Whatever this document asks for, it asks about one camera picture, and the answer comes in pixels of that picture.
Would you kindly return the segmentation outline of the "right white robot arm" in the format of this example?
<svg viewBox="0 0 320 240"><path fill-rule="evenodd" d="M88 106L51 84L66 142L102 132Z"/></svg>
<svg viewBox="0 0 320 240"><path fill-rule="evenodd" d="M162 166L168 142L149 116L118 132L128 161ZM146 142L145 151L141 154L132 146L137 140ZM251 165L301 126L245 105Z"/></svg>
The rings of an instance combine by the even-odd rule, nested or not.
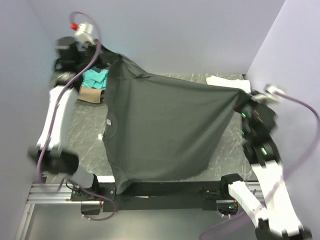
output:
<svg viewBox="0 0 320 240"><path fill-rule="evenodd" d="M311 231L296 215L285 183L281 157L271 138L277 115L268 104L279 103L285 97L284 91L270 86L265 93L247 94L233 107L241 114L243 152L257 177L264 203L237 173L221 178L219 193L226 200L235 200L250 217L258 240L312 239Z"/></svg>

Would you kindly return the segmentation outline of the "dark grey t shirt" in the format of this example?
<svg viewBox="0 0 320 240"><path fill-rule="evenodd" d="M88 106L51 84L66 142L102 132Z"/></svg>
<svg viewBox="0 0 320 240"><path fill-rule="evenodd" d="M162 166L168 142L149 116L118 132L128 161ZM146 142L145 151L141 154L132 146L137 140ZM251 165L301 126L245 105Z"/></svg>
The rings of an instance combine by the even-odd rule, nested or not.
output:
<svg viewBox="0 0 320 240"><path fill-rule="evenodd" d="M117 192L206 170L246 93L149 73L105 47L100 59L108 66L103 142Z"/></svg>

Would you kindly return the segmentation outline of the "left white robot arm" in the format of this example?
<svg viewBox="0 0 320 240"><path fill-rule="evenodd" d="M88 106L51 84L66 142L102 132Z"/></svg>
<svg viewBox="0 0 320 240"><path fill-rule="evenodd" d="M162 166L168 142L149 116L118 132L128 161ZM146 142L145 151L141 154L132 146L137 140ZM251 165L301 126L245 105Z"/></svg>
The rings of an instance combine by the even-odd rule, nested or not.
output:
<svg viewBox="0 0 320 240"><path fill-rule="evenodd" d="M88 201L103 197L98 177L83 168L78 155L68 149L68 130L83 74L97 62L101 49L99 39L78 43L69 36L56 41L58 58L52 66L46 119L36 145L27 150L44 191L48 189L43 182L43 173L48 172L61 175L61 185L72 184L72 191Z"/></svg>

